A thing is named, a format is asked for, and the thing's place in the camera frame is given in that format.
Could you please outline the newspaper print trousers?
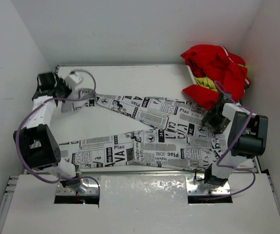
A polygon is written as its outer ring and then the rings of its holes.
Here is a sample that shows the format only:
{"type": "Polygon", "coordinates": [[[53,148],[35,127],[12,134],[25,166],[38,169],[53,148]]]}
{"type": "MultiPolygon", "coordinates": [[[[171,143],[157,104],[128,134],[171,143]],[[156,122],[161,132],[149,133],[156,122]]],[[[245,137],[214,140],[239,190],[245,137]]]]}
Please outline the newspaper print trousers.
{"type": "Polygon", "coordinates": [[[224,134],[201,125],[205,109],[195,102],[164,97],[73,92],[62,112],[99,106],[137,120],[149,128],[113,136],[69,141],[60,145],[62,157],[80,169],[143,165],[168,169],[207,168],[227,149],[224,134]]]}

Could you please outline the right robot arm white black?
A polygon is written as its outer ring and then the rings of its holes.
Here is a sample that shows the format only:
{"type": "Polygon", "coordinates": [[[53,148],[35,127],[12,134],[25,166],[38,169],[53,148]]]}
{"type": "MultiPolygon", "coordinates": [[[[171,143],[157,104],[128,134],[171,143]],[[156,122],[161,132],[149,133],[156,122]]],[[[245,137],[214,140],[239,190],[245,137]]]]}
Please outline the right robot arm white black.
{"type": "Polygon", "coordinates": [[[227,149],[217,162],[205,170],[204,183],[215,187],[224,186],[240,164],[263,155],[268,122],[268,117],[257,115],[228,96],[219,94],[218,102],[203,117],[202,126],[208,127],[215,135],[224,133],[230,126],[227,149]]]}

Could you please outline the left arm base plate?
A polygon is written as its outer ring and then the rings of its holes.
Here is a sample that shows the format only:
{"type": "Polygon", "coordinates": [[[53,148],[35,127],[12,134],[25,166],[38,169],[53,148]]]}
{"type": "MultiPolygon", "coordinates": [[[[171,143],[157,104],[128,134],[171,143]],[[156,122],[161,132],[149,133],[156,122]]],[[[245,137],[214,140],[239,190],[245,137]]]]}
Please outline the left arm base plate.
{"type": "Polygon", "coordinates": [[[62,180],[57,184],[56,195],[63,196],[98,196],[100,194],[99,178],[84,176],[62,180]]]}

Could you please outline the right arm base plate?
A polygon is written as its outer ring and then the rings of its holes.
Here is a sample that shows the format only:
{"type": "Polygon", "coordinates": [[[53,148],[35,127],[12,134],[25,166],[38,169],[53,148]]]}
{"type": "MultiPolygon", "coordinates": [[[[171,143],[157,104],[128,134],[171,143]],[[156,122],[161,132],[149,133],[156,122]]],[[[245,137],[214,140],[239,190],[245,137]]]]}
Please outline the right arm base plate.
{"type": "Polygon", "coordinates": [[[186,188],[187,194],[193,196],[223,196],[229,195],[231,189],[228,181],[224,186],[216,187],[212,185],[207,185],[203,181],[204,174],[197,174],[196,178],[193,176],[186,177],[186,188]]]}

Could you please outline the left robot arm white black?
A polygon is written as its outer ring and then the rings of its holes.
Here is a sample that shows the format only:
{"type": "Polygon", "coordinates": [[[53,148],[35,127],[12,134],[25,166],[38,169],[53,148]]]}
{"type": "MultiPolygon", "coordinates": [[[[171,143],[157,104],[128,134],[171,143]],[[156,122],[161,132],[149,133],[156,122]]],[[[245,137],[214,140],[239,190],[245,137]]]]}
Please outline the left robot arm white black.
{"type": "Polygon", "coordinates": [[[49,125],[59,101],[65,101],[82,80],[75,72],[66,78],[60,78],[52,72],[39,74],[37,88],[32,97],[32,111],[13,134],[24,168],[46,183],[61,181],[66,184],[68,180],[78,179],[76,166],[62,158],[60,147],[49,125]],[[56,176],[56,179],[47,180],[38,175],[39,171],[48,172],[56,176]]]}

